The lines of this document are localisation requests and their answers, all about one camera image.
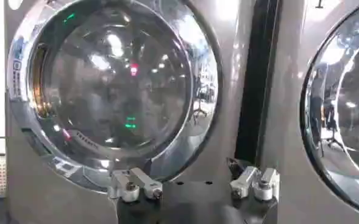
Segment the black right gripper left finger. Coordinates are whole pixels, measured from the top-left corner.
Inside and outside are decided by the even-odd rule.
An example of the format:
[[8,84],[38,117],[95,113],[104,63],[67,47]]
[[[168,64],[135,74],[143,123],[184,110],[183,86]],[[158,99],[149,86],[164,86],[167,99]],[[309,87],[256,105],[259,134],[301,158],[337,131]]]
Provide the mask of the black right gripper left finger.
[[152,179],[138,167],[129,170],[114,170],[110,174],[107,190],[110,199],[121,199],[125,203],[133,203],[139,199],[141,192],[144,192],[147,199],[159,200],[163,194],[163,184]]

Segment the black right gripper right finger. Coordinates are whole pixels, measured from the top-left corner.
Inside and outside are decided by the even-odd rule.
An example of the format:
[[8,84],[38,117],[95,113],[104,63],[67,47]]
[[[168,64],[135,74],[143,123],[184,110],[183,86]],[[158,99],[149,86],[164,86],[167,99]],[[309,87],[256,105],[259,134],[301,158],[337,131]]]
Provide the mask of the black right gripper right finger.
[[247,198],[252,190],[254,197],[260,201],[270,201],[280,198],[280,174],[274,168],[266,168],[263,172],[251,163],[226,158],[232,180],[229,183],[233,198]]

